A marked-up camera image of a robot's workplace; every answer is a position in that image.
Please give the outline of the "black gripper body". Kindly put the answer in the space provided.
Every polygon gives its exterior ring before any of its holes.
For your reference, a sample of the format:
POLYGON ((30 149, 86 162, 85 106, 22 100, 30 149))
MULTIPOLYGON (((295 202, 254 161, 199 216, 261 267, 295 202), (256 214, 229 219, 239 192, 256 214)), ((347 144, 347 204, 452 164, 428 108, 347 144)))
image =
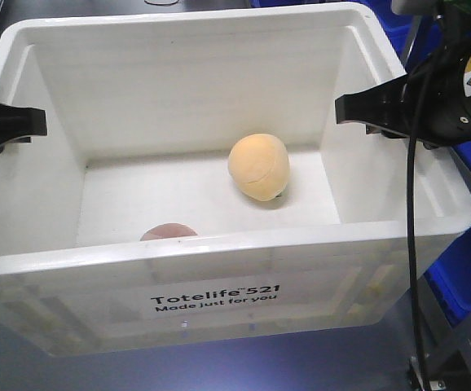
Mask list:
POLYGON ((430 16, 442 32, 431 58, 412 71, 417 87, 431 75, 418 140, 427 148, 471 141, 471 1, 399 1, 398 13, 430 16))

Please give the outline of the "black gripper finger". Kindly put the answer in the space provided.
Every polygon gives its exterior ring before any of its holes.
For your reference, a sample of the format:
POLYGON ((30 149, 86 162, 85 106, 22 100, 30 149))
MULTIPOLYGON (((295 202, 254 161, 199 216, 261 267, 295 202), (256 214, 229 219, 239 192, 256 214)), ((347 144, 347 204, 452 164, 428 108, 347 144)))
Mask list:
POLYGON ((47 136, 46 112, 0 103, 0 153, 8 143, 29 143, 33 136, 47 136))
POLYGON ((335 100, 337 124, 360 123, 366 134, 387 138, 409 138, 411 98, 407 97, 408 75, 370 89, 344 94, 335 100))

